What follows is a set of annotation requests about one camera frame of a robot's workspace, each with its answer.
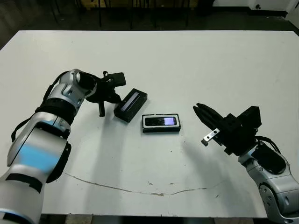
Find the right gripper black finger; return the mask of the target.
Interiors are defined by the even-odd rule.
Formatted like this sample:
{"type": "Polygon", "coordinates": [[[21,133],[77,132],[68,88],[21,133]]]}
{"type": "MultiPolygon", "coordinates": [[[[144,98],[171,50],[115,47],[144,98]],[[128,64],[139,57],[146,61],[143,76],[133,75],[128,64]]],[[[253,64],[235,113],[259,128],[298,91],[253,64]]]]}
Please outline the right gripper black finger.
{"type": "Polygon", "coordinates": [[[209,106],[193,106],[200,121],[211,130],[216,129],[221,121],[221,115],[209,106]]]}
{"type": "Polygon", "coordinates": [[[196,115],[203,123],[216,123],[223,119],[213,108],[201,103],[196,104],[196,115]]]}

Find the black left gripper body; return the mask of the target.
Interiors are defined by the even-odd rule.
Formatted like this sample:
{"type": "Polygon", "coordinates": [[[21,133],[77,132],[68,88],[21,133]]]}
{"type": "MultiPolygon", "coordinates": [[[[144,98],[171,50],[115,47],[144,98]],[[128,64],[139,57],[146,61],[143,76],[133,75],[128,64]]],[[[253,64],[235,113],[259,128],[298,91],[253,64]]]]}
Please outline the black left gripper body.
{"type": "Polygon", "coordinates": [[[103,78],[95,77],[96,81],[96,90],[93,94],[90,94],[86,97],[86,100],[91,103],[97,103],[99,107],[99,116],[105,117],[105,105],[104,102],[107,102],[108,96],[111,95],[111,90],[114,89],[111,82],[111,74],[107,71],[103,71],[103,78]]]}

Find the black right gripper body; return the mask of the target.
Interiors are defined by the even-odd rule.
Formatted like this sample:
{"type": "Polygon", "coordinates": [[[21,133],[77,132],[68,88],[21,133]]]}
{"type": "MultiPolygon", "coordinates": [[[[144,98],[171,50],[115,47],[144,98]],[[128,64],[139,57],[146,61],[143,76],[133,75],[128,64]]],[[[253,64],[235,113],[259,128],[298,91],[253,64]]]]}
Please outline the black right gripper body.
{"type": "Polygon", "coordinates": [[[226,154],[240,156],[255,145],[256,133],[256,114],[243,113],[238,117],[229,114],[219,122],[216,129],[202,139],[202,144],[207,146],[210,140],[214,140],[225,146],[226,154]]]}

